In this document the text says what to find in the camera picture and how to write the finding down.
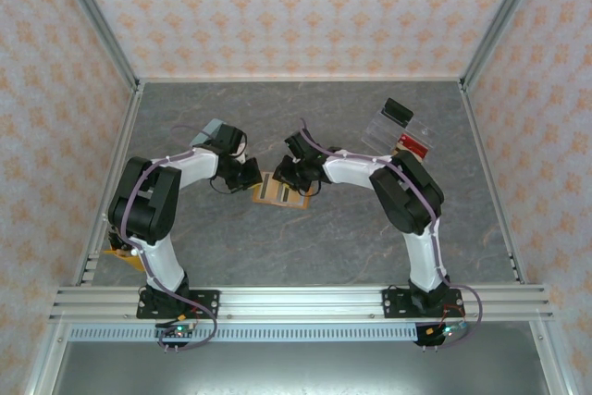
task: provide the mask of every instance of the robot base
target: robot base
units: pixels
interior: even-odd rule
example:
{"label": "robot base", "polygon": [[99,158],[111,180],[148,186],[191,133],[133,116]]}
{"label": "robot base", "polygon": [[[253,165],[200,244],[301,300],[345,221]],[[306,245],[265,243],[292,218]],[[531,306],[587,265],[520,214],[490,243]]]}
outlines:
{"label": "robot base", "polygon": [[426,293],[410,282],[409,289],[391,286],[382,290],[382,308],[385,318],[454,317],[463,314],[454,307],[463,306],[460,290],[444,283]]}
{"label": "robot base", "polygon": [[[187,274],[185,274],[175,293],[207,307],[217,318],[220,304],[219,290],[190,290],[189,280],[187,279]],[[194,317],[191,314],[192,307],[185,302],[167,295],[161,290],[146,286],[140,289],[139,294],[140,300],[138,301],[138,311],[136,312],[138,319],[174,319],[180,315],[186,315],[188,318]],[[200,317],[208,317],[208,315],[199,309],[195,313]]]}

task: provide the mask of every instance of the patterned wallpaper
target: patterned wallpaper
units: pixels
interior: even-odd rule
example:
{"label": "patterned wallpaper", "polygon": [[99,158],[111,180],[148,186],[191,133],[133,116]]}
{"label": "patterned wallpaper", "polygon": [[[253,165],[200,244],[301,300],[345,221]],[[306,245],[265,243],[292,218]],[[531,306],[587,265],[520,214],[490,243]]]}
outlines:
{"label": "patterned wallpaper", "polygon": [[0,393],[23,392],[128,98],[76,0],[0,0]]}
{"label": "patterned wallpaper", "polygon": [[528,278],[551,285],[590,389],[592,0],[524,0],[471,99]]}
{"label": "patterned wallpaper", "polygon": [[459,77],[501,0],[98,0],[140,77]]}

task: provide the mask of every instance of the wooden block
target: wooden block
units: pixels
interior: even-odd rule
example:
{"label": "wooden block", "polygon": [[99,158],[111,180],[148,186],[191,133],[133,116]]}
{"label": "wooden block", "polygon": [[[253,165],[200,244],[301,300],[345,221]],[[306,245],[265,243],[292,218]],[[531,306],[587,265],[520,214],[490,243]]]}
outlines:
{"label": "wooden block", "polygon": [[253,188],[253,202],[279,205],[280,207],[306,208],[312,191],[301,196],[286,184],[273,179],[273,173],[262,171],[263,182]]}

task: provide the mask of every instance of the floor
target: floor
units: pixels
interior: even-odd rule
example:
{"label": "floor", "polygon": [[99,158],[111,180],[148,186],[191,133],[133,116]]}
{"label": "floor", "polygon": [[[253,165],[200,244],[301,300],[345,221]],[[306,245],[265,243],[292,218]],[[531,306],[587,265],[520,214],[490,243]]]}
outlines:
{"label": "floor", "polygon": [[214,342],[179,354],[164,354],[153,343],[69,343],[54,394],[74,393],[545,395],[549,390],[528,324],[485,323],[470,342],[438,353],[422,353],[411,342]]}
{"label": "floor", "polygon": [[[438,137],[425,167],[445,194],[440,224],[444,265],[452,281],[514,281],[475,140],[455,82],[149,83],[128,156],[154,158],[183,150],[175,124],[205,126],[220,118],[244,130],[249,152],[273,171],[283,140],[305,117],[325,146],[372,152],[364,129],[387,98],[401,102]],[[190,142],[191,130],[176,136]],[[207,181],[183,190],[172,239],[190,283],[329,285],[405,283],[403,238],[372,191],[328,185],[306,210],[254,204],[251,192],[217,194]],[[139,286],[145,276],[101,255],[93,285]]]}

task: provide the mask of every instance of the aluminum rail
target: aluminum rail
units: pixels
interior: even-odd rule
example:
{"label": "aluminum rail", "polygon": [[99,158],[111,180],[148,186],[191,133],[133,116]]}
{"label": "aluminum rail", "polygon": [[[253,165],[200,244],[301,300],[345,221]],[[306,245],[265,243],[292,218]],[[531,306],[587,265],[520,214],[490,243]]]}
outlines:
{"label": "aluminum rail", "polygon": [[[425,322],[439,318],[386,319],[381,291],[387,286],[217,287],[221,291],[221,323],[360,323]],[[547,290],[541,285],[472,286],[484,306],[484,321],[553,319]],[[477,316],[470,292],[462,293],[467,320]],[[148,323],[135,317],[138,289],[128,287],[64,287],[58,290],[50,322]]]}

